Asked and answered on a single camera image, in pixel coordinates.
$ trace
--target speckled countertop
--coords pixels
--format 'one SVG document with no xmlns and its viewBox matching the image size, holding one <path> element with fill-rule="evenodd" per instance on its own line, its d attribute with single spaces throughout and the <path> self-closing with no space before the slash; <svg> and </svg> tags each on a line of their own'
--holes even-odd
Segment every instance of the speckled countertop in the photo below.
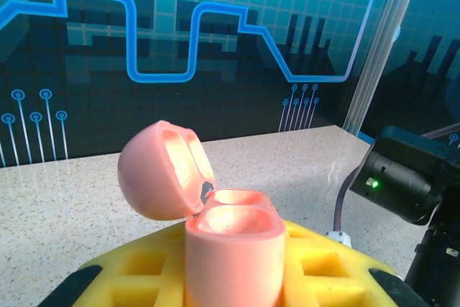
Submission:
<svg viewBox="0 0 460 307">
<path fill-rule="evenodd" d="M 338 127 L 203 144 L 217 187 L 268 193 L 284 219 L 331 230 L 336 194 L 368 144 Z M 118 154 L 0 170 L 0 306 L 36 306 L 88 260 L 174 222 L 126 203 Z M 348 193 L 342 226 L 353 247 L 405 275 L 425 231 Z"/>
</svg>

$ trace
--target white connector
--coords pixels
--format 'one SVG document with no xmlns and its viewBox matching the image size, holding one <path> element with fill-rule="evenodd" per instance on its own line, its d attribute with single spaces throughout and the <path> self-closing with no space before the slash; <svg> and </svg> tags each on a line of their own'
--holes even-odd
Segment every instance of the white connector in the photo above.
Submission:
<svg viewBox="0 0 460 307">
<path fill-rule="evenodd" d="M 327 232 L 326 236 L 329 239 L 335 240 L 337 242 L 340 242 L 341 244 L 351 247 L 351 237 L 346 232 Z"/>
</svg>

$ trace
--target yellow foam holder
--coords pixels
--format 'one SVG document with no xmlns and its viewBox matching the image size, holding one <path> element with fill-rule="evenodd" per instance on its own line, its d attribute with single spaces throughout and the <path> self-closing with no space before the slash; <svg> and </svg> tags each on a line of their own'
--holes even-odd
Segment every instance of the yellow foam holder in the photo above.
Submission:
<svg viewBox="0 0 460 307">
<path fill-rule="evenodd" d="M 397 307 L 369 273 L 377 268 L 394 275 L 390 267 L 293 222 L 285 224 L 279 307 Z M 103 270 L 73 307 L 186 306 L 184 232 L 184 222 L 174 224 L 87 262 L 81 269 Z"/>
</svg>

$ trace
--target cable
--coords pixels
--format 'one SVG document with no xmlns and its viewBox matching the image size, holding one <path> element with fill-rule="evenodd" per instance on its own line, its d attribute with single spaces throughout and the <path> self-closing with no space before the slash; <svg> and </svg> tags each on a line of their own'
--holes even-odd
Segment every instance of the cable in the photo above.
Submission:
<svg viewBox="0 0 460 307">
<path fill-rule="evenodd" d="M 422 134 L 422 137 L 428 139 L 435 139 L 439 137 L 446 136 L 447 134 L 460 131 L 460 122 L 443 127 L 442 129 L 437 129 L 435 131 L 431 131 L 425 134 Z M 344 182 L 340 186 L 339 193 L 337 194 L 336 199 L 336 207 L 333 213 L 333 231 L 339 232 L 341 231 L 341 219 L 342 219 L 342 208 L 344 206 L 344 199 L 346 191 L 349 189 L 355 174 L 358 171 L 358 167 L 354 168 L 351 173 L 345 178 Z"/>
</svg>

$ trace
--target open case lid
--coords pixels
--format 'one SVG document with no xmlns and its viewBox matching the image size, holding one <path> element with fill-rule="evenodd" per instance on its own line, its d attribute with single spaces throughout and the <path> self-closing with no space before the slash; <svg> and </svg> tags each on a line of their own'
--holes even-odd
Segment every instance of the open case lid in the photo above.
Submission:
<svg viewBox="0 0 460 307">
<path fill-rule="evenodd" d="M 216 184 L 196 133 L 163 120 L 143 129 L 124 147 L 118 179 L 135 211 L 165 221 L 199 213 L 203 189 Z"/>
</svg>

